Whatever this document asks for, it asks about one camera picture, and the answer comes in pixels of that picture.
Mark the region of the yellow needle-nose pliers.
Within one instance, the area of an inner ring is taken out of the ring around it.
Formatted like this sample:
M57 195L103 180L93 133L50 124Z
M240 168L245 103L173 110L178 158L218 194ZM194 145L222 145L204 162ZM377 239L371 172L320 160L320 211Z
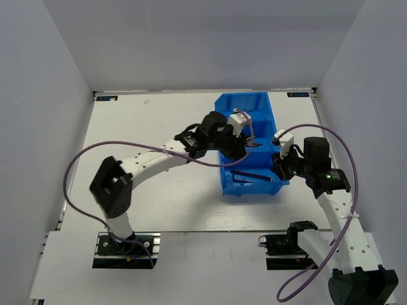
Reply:
M256 148L263 146L262 143L256 142L254 139L255 139L254 136L246 137L244 146L247 148L249 147Z

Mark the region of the large brown hex key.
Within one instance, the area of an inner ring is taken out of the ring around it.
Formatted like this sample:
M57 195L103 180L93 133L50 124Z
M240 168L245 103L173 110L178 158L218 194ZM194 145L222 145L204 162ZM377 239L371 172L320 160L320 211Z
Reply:
M232 170L231 177L233 182L240 184L257 184L273 182L273 179L269 176L260 175L256 173L242 172L238 170Z

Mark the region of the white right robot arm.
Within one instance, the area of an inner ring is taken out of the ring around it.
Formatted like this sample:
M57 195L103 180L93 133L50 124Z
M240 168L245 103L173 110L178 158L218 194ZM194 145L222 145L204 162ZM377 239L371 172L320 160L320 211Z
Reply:
M329 244L310 221L293 222L288 248L305 252L328 279L334 304L386 304L399 283L393 269L385 269L366 239L358 216L352 211L350 184L345 173L331 166L329 143L323 137L304 139L302 152L294 137L277 133L272 172L282 180L301 177L312 190L327 217L335 242Z

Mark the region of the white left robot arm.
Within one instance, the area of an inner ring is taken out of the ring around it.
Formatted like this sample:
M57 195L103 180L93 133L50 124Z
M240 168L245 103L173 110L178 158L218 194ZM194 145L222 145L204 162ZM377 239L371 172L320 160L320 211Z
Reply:
M250 115L235 109L229 116L212 111L201 123L194 123L161 147L148 146L147 151L132 158L103 160L90 184L90 192L100 206L106 227L119 253L129 253L135 234L127 211L132 191L144 181L188 163L199 163L207 151L219 151L230 159L230 166L245 160L251 152L245 127L252 127Z

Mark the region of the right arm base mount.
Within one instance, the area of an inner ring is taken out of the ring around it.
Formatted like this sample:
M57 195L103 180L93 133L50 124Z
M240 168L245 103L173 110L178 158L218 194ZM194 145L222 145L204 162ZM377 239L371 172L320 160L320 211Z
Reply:
M268 271L301 271L308 267L317 269L314 261L304 250L289 243L286 234L262 235L258 238L258 243L266 250Z

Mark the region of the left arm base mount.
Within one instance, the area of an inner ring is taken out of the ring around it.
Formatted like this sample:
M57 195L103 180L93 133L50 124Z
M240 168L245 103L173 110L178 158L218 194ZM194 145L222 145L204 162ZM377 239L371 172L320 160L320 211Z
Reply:
M139 233L135 240L147 248L153 264L160 251L160 233ZM153 269L145 249L134 243L118 243L110 234L100 233L97 238L93 269Z

